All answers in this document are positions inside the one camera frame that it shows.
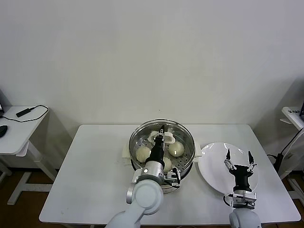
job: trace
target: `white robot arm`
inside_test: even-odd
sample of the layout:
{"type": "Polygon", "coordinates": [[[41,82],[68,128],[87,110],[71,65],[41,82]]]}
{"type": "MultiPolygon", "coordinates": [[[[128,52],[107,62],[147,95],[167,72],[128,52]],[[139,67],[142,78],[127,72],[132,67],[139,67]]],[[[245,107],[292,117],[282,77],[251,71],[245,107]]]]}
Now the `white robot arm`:
{"type": "Polygon", "coordinates": [[[153,180],[143,180],[135,185],[130,207],[115,215],[107,228],[139,228],[143,215],[158,211],[163,201],[160,185],[153,180]]]}
{"type": "Polygon", "coordinates": [[[130,207],[116,214],[106,228],[139,228],[143,215],[157,212],[163,201],[160,187],[164,183],[164,126],[154,138],[155,145],[143,169],[134,173],[131,186],[127,192],[127,203],[130,207]]]}
{"type": "Polygon", "coordinates": [[[233,194],[227,195],[232,198],[230,204],[228,204],[223,198],[224,202],[235,208],[229,215],[229,221],[232,228],[261,228],[260,218],[256,213],[252,211],[255,208],[255,201],[257,200],[257,194],[252,192],[248,183],[248,178],[252,176],[253,169],[256,166],[254,163],[253,156],[250,151],[249,156],[249,167],[243,165],[234,165],[230,159],[230,150],[226,155],[224,161],[229,172],[234,175],[236,185],[233,188],[233,194]]]}

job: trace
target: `metal rim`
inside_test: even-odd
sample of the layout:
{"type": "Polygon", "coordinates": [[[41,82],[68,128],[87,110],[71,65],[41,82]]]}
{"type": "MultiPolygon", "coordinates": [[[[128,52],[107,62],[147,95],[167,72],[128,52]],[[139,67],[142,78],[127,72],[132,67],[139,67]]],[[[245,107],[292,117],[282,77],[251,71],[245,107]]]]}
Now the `metal rim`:
{"type": "Polygon", "coordinates": [[[131,140],[133,139],[133,137],[138,133],[138,132],[140,132],[142,129],[144,129],[145,127],[147,127],[147,126],[149,126],[148,124],[149,123],[153,123],[153,122],[157,122],[157,121],[159,121],[159,122],[168,122],[169,124],[172,124],[172,125],[177,125],[177,126],[179,126],[182,130],[184,130],[187,134],[189,134],[189,136],[190,136],[190,139],[192,140],[192,142],[193,142],[193,154],[191,155],[191,157],[189,158],[189,161],[188,161],[188,163],[185,165],[185,166],[187,166],[186,168],[185,168],[185,174],[183,174],[183,176],[186,176],[187,174],[188,174],[188,170],[190,170],[191,169],[191,164],[192,164],[192,162],[193,162],[193,159],[194,159],[194,156],[195,156],[195,143],[194,143],[194,139],[193,139],[193,137],[192,137],[192,134],[189,132],[189,130],[186,128],[186,127],[184,127],[182,124],[180,124],[180,123],[178,123],[178,122],[176,122],[176,121],[173,121],[173,120],[167,120],[167,119],[155,119],[155,120],[150,120],[150,121],[146,121],[146,122],[144,122],[143,124],[141,124],[140,126],[138,126],[135,130],[134,130],[134,132],[132,133],[132,135],[131,135],[131,137],[130,137],[130,139],[129,139],[129,153],[130,153],[130,156],[131,156],[131,160],[132,159],[136,159],[136,158],[134,158],[133,156],[132,156],[132,153],[131,153],[131,151],[132,151],[132,149],[133,148],[131,148],[131,140]]]}

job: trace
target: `steamer basket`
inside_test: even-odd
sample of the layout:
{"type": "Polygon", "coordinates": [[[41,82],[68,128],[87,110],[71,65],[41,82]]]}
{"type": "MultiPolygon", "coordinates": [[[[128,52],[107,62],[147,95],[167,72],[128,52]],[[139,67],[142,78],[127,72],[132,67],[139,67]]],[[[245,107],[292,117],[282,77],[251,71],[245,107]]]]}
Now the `steamer basket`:
{"type": "Polygon", "coordinates": [[[185,152],[180,157],[173,157],[169,154],[169,144],[165,144],[164,156],[169,158],[178,170],[180,170],[180,178],[183,179],[190,171],[195,155],[194,140],[190,132],[181,124],[170,120],[152,120],[145,122],[139,126],[131,135],[129,141],[130,157],[134,169],[144,167],[144,163],[136,159],[136,151],[141,146],[146,146],[152,149],[153,144],[148,141],[148,137],[152,131],[159,131],[161,126],[165,125],[165,131],[171,132],[176,141],[182,143],[185,147],[185,152]]]}

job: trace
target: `white plate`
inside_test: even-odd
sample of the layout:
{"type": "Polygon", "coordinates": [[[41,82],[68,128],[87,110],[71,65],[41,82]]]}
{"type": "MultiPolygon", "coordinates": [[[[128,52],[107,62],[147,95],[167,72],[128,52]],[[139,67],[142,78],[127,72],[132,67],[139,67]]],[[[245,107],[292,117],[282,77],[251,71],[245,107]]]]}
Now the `white plate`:
{"type": "MultiPolygon", "coordinates": [[[[235,186],[234,176],[229,173],[224,164],[226,154],[230,148],[231,161],[234,165],[249,166],[248,151],[242,151],[238,147],[224,143],[215,142],[205,146],[199,157],[199,171],[207,183],[222,194],[233,193],[235,186]]],[[[258,166],[253,169],[253,175],[248,178],[252,191],[258,183],[258,166]]]]}

